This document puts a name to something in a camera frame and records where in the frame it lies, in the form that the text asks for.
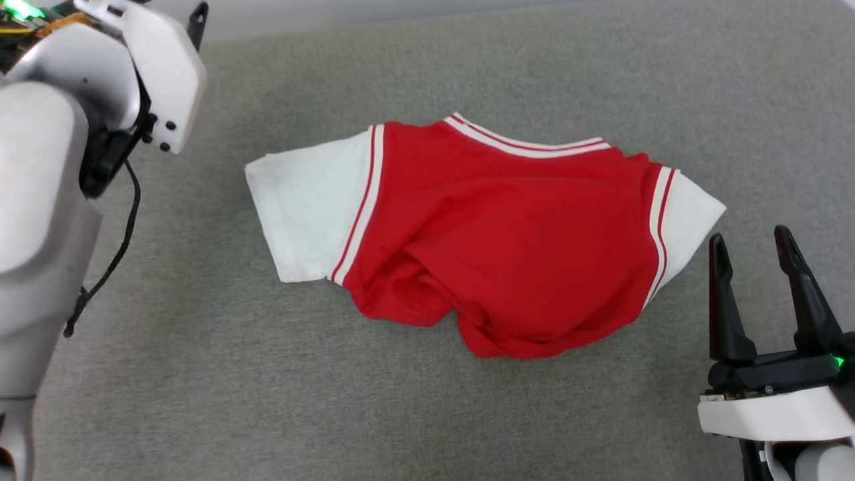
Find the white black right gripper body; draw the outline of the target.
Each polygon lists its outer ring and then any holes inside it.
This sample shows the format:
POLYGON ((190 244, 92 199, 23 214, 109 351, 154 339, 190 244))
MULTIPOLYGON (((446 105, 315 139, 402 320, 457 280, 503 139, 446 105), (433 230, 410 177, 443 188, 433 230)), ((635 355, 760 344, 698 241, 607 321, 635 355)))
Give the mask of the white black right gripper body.
POLYGON ((843 338, 760 354, 743 333, 712 334, 709 389, 697 417, 703 432, 758 442, 855 438, 855 393, 843 338))

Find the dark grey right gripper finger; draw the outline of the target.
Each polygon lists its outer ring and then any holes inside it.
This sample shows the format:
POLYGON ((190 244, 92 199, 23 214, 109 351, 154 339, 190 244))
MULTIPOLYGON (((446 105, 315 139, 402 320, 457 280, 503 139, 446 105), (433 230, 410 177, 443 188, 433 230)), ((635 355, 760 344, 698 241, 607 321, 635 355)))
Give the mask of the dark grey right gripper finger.
POLYGON ((727 365, 754 362, 757 350, 744 331, 731 286, 733 267, 722 234, 709 239, 709 358, 727 365))
POLYGON ((778 261, 789 280, 794 302, 797 329, 794 343, 797 350, 809 354, 833 354, 836 344, 844 338, 842 328, 818 285, 812 269, 791 232, 784 225, 774 228, 778 261))

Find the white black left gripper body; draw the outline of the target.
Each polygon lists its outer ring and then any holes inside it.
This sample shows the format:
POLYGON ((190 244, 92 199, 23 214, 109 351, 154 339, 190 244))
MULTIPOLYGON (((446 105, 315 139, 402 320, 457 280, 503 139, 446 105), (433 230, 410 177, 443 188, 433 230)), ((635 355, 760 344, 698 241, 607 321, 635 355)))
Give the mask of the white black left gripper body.
POLYGON ((134 0, 72 0, 86 23, 43 28, 45 37, 10 67, 7 79, 67 92, 110 130, 149 122, 144 137, 180 152, 207 85, 204 64, 174 18, 134 0))

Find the red white-sleeved t-shirt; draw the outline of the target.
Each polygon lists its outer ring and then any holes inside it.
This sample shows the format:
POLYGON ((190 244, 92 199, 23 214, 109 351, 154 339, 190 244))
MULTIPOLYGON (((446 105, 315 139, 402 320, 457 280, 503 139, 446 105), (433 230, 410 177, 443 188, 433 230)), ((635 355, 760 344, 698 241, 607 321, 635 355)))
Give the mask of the red white-sleeved t-shirt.
POLYGON ((644 153, 459 114, 269 154, 245 179, 281 281, 332 281, 402 325, 455 311, 479 358, 548 358, 635 322, 726 210, 644 153))

